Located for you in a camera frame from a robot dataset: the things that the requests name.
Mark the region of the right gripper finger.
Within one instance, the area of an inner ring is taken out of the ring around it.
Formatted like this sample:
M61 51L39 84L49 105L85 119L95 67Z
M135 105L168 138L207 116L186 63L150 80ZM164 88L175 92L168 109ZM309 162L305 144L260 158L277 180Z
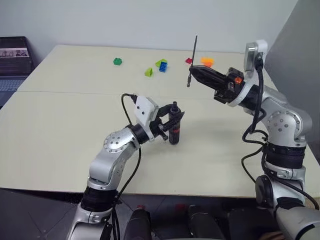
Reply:
M196 79L196 81L214 90L221 90L225 86L225 79L205 78L205 79Z
M226 78L224 74L204 65L193 65L189 71L195 79L224 80Z

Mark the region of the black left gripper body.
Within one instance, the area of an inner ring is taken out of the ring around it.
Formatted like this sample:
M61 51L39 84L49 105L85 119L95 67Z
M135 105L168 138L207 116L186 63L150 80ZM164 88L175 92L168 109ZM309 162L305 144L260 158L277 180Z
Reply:
M154 114L149 124L150 131L154 138L161 137L164 141L169 139L169 136L165 134L164 124L162 118L168 113Z

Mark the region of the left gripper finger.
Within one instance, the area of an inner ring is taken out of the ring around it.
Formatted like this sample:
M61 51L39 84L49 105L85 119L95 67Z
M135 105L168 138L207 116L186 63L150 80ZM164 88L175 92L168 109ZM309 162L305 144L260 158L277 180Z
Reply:
M185 114L184 111L175 114L172 119L170 119L168 122L162 124L162 129L161 130L163 132L167 132L167 131L175 128L176 125L178 125L180 123L180 121L183 118L184 114Z
M173 104L171 103L171 104L167 104L167 105L160 107L158 109L156 117L160 119L166 115L169 115L169 118L171 118L173 116L172 106L173 106Z

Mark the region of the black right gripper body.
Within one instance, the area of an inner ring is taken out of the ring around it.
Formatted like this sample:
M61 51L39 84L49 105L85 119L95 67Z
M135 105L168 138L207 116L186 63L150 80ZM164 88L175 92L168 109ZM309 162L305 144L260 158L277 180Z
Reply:
M223 86L215 90L213 99L222 104L230 103L239 95L244 85L244 74L230 67L225 75Z

